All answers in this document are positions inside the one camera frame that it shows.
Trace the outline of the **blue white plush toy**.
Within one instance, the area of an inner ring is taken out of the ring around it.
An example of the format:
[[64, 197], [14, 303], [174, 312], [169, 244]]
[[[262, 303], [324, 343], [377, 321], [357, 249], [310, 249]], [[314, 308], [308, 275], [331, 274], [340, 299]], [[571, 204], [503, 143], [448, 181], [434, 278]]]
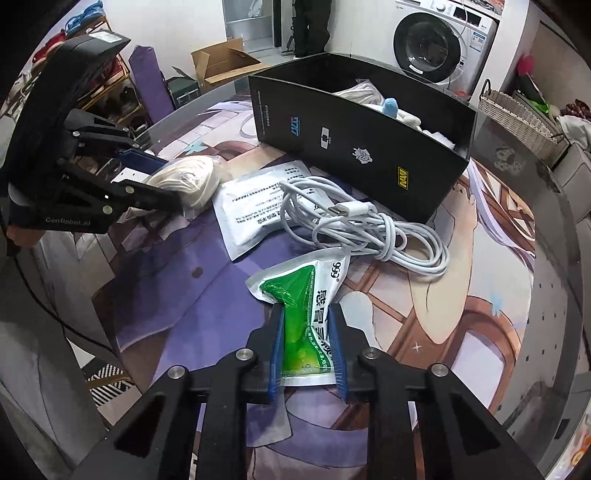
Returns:
[[396, 99], [386, 98], [381, 104], [367, 104], [367, 107], [383, 113], [411, 128], [421, 131], [421, 119], [409, 112], [402, 110]]

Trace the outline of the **green white medicine pouch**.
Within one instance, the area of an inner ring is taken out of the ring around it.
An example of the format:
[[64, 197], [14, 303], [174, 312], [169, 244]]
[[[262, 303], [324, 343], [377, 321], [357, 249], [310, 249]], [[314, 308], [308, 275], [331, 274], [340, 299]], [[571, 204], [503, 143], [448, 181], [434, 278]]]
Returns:
[[253, 297], [284, 307], [283, 385], [335, 384], [328, 313], [350, 262], [351, 253], [345, 248], [315, 250], [259, 271], [246, 280]]

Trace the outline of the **black cardboard storage box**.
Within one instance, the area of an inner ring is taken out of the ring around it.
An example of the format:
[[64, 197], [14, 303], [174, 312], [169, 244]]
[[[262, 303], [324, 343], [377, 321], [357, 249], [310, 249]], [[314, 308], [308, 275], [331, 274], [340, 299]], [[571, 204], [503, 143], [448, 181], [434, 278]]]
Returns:
[[[341, 97], [368, 80], [419, 129]], [[259, 140], [338, 178], [394, 214], [427, 222], [469, 163], [477, 112], [447, 91], [362, 58], [323, 53], [249, 78]]]

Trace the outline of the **white printed foil packet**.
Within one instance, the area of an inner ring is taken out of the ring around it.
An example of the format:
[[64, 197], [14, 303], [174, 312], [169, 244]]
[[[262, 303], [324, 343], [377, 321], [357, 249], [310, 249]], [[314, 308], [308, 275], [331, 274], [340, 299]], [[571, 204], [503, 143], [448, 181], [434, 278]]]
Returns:
[[280, 182], [303, 179], [310, 174], [303, 162], [291, 161], [243, 175], [218, 187], [212, 203], [231, 261], [283, 227]]

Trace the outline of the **wooden shoe rack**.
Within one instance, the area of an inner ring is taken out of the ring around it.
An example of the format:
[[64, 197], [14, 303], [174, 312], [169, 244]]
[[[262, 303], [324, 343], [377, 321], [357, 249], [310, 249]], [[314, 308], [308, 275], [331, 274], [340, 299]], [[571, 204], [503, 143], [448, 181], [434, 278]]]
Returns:
[[136, 137], [151, 121], [141, 99], [131, 69], [122, 57], [128, 41], [115, 33], [100, 3], [70, 18], [41, 50], [34, 54], [30, 77], [22, 87], [28, 96], [45, 72], [56, 72], [60, 81], [71, 67], [59, 67], [60, 54], [83, 54], [96, 46], [105, 50], [87, 73], [74, 76], [81, 84], [74, 89], [74, 107], [100, 116]]

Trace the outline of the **white wicker laundry basket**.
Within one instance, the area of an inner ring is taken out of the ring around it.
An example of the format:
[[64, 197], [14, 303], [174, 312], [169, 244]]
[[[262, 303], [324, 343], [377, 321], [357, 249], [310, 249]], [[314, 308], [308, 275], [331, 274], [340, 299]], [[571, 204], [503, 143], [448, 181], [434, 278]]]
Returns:
[[511, 97], [483, 84], [479, 109], [520, 140], [538, 159], [553, 168], [570, 144], [560, 124], [539, 111], [520, 92]]

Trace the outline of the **open brown cardboard box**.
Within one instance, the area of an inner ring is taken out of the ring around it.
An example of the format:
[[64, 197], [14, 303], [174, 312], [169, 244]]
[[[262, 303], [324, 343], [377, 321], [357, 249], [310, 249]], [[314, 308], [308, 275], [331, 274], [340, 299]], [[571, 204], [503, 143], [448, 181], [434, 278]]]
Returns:
[[245, 52], [242, 38], [195, 50], [191, 59], [201, 93], [267, 68], [262, 61]]

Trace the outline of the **rolled purple yoga mat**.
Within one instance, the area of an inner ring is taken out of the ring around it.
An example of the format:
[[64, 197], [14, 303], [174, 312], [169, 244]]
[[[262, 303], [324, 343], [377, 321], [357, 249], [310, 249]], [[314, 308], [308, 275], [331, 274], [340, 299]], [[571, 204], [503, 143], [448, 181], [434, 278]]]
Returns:
[[129, 65], [141, 100], [153, 123], [167, 117], [174, 107], [155, 51], [149, 46], [136, 45], [129, 56]]

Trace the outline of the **anime print table mat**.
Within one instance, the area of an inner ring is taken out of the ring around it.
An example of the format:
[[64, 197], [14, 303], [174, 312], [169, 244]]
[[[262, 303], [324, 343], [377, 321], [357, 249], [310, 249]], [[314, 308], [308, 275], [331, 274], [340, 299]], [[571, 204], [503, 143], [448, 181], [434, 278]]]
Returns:
[[50, 221], [59, 313], [109, 320], [151, 384], [77, 479], [536, 479], [497, 420], [525, 335], [534, 220], [422, 115], [217, 104], [141, 182], [92, 178], [103, 224]]

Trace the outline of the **white front-load washing machine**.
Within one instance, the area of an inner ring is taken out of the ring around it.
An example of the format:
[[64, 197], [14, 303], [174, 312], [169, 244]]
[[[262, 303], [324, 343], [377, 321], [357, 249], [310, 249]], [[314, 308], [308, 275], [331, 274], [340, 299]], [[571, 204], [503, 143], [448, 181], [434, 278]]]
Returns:
[[410, 74], [470, 97], [484, 69], [498, 21], [460, 1], [394, 3], [393, 54]]

